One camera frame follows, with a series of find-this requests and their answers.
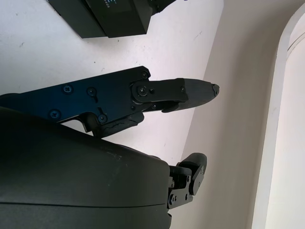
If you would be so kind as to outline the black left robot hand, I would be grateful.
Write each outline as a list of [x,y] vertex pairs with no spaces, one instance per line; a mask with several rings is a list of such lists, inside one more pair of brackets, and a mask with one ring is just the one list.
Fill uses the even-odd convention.
[[166,7],[176,0],[149,0],[148,3],[152,8],[152,15],[162,12]]

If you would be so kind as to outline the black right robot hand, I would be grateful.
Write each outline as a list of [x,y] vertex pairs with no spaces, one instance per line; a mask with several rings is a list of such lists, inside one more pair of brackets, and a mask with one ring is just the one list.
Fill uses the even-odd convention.
[[169,210],[190,203],[207,157],[175,166],[105,141],[145,112],[201,106],[219,86],[150,81],[143,66],[0,97],[3,229],[168,229]]

